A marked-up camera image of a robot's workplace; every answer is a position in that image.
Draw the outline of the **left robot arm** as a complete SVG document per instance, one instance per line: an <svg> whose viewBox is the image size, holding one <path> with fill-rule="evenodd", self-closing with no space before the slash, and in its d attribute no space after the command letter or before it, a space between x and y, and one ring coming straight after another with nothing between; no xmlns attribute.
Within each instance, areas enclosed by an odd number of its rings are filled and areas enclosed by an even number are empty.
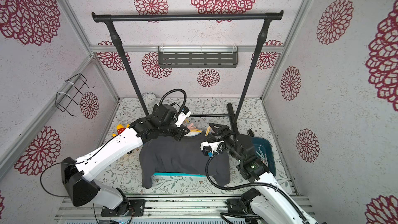
<svg viewBox="0 0 398 224"><path fill-rule="evenodd" d="M77 159L64 159L61 162L62 183L73 206L93 203L117 210L120 214L126 212L129 200L122 190L96 181L97 176L129 151L160 136L180 141L190 132L183 125L190 115L191 111L186 106L176 110L167 104L155 105L152 114L135 120L98 149Z"/></svg>

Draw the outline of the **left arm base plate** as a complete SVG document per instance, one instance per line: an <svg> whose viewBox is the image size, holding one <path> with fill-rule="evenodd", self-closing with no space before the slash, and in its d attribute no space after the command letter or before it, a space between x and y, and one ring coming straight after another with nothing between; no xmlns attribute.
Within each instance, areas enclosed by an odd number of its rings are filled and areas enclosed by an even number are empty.
<svg viewBox="0 0 398 224"><path fill-rule="evenodd" d="M146 200L144 199L132 199L128 203L123 201L115 209L103 207L101 217L141 217L144 214L145 205Z"/></svg>

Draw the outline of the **dark grey t-shirt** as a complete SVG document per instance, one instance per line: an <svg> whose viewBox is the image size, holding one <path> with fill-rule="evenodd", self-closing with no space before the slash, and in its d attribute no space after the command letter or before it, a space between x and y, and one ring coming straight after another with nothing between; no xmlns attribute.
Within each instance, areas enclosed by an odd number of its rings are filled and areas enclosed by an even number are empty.
<svg viewBox="0 0 398 224"><path fill-rule="evenodd" d="M176 141L170 136L160 136L141 148L139 160L142 169L142 186L152 187L152 176L156 172L205 175L205 166L209 160L200 150L206 141L204 133L183 137Z"/></svg>

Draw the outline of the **yellow plastic hanger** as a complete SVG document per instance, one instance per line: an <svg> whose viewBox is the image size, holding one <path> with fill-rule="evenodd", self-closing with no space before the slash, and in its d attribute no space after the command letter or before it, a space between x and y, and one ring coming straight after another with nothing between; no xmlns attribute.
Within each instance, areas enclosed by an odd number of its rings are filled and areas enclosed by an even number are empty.
<svg viewBox="0 0 398 224"><path fill-rule="evenodd" d="M186 137L194 137L202 133L202 130L195 127L193 123L189 124L187 128L189 129L189 133L185 135Z"/></svg>

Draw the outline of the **beige clothespin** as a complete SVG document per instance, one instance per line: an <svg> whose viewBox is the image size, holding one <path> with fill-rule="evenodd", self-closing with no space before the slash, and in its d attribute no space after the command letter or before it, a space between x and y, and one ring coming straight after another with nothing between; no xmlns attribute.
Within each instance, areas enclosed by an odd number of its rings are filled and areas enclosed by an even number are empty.
<svg viewBox="0 0 398 224"><path fill-rule="evenodd" d="M205 136L208 136L208 135L210 134L210 131L211 131L211 127L209 126L209 127L206 129Z"/></svg>

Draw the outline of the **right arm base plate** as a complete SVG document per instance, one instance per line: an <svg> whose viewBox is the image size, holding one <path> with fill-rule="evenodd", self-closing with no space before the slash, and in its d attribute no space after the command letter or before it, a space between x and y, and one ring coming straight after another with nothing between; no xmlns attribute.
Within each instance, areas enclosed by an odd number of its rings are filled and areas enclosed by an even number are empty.
<svg viewBox="0 0 398 224"><path fill-rule="evenodd" d="M228 213L237 215L256 215L251 208L252 200L230 198L225 201Z"/></svg>

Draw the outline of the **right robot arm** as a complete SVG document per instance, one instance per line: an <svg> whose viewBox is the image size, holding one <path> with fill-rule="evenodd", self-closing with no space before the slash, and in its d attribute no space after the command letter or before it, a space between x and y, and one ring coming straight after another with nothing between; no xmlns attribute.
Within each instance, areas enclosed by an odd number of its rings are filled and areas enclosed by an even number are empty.
<svg viewBox="0 0 398 224"><path fill-rule="evenodd" d="M260 141L248 131L247 135L240 134L232 138L232 131L227 125L210 123L206 131L206 141L201 144L202 153L209 156L205 166L205 175L211 162L219 155L227 153L238 161L237 169L241 176L248 181L246 184L226 187L215 181L210 183L224 191L234 191L247 188L241 196L241 214L230 217L246 219L262 219L267 224L315 224L317 221L305 212L281 187L275 179L275 161L272 147L265 142L265 157L256 153L256 146Z"/></svg>

